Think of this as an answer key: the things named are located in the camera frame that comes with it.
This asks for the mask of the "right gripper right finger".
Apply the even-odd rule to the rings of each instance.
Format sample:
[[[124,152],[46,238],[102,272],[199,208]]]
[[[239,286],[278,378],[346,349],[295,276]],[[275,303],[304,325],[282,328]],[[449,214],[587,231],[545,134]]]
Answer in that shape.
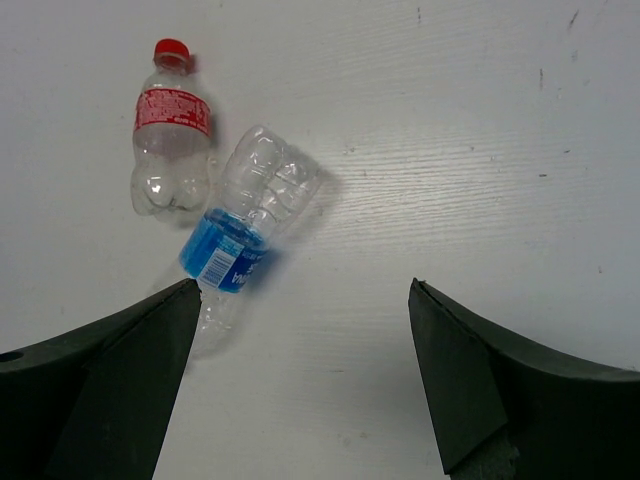
[[[532,341],[420,280],[408,308],[448,477],[638,477],[636,371]]]

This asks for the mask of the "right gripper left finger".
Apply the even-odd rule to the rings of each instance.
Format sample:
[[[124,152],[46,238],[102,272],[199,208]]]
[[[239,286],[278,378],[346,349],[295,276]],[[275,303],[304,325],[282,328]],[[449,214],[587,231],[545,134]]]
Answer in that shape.
[[[2,478],[152,478],[200,306],[186,279],[2,353]]]

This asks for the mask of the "small red label bottle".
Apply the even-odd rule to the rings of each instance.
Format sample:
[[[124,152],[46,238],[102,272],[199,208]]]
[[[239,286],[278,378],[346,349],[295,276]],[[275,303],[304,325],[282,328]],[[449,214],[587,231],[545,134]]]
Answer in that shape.
[[[212,105],[183,42],[159,40],[153,64],[135,106],[131,201],[137,214],[184,228],[210,193]]]

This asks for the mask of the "crushed light blue label bottle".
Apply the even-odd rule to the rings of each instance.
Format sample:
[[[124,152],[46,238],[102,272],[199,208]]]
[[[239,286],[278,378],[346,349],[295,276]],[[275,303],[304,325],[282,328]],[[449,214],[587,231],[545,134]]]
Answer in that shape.
[[[309,205],[323,176],[318,162],[264,126],[239,140],[178,256],[182,272],[200,289],[195,355],[210,354],[226,340],[240,292],[275,239]]]

